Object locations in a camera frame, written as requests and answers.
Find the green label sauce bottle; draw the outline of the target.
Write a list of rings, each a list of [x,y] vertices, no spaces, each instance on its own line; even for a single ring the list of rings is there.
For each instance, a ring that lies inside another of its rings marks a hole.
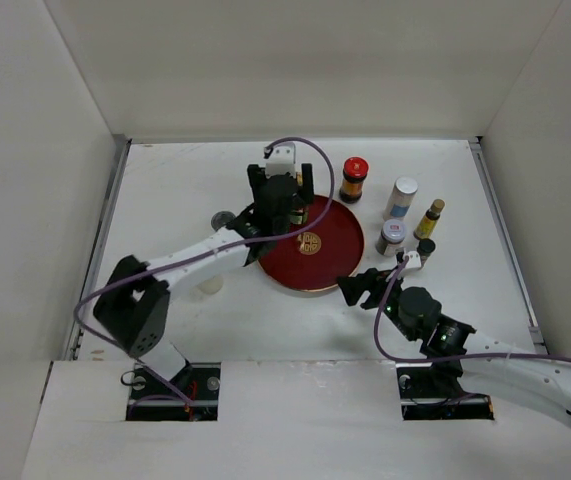
[[[293,196],[291,210],[289,212],[289,221],[293,226],[303,226],[308,221],[310,202],[301,194]]]

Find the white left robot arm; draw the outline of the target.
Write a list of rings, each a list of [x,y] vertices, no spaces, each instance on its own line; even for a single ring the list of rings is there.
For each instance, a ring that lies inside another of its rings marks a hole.
[[[175,296],[270,253],[291,228],[291,214],[314,201],[312,165],[301,174],[270,175],[266,166],[247,168],[253,203],[210,237],[165,257],[140,261],[129,255],[114,268],[93,315],[131,358],[155,372],[155,386],[171,399],[189,387],[189,361],[163,335]]]

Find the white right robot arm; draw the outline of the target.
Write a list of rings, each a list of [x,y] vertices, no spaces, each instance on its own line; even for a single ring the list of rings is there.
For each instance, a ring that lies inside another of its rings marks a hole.
[[[440,395],[461,389],[499,397],[571,429],[570,357],[509,346],[445,315],[426,289],[403,287],[402,269],[401,265],[383,271],[370,268],[337,280],[348,306],[375,310],[376,324],[388,319],[407,341],[419,345],[414,359],[396,356],[383,347],[375,330],[375,347],[385,359],[432,367],[429,384]]]

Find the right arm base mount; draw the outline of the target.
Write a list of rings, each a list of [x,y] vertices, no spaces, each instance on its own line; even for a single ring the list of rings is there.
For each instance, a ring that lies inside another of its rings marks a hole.
[[[397,385],[405,421],[494,420],[491,397],[465,391],[431,366],[400,366]]]

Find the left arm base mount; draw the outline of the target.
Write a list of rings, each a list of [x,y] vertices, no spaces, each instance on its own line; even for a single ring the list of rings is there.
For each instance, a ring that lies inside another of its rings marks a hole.
[[[133,422],[202,422],[216,421],[221,388],[221,365],[191,364],[172,384],[190,399],[187,405],[176,393],[162,384],[142,366],[121,375],[120,383],[128,389],[126,421]]]

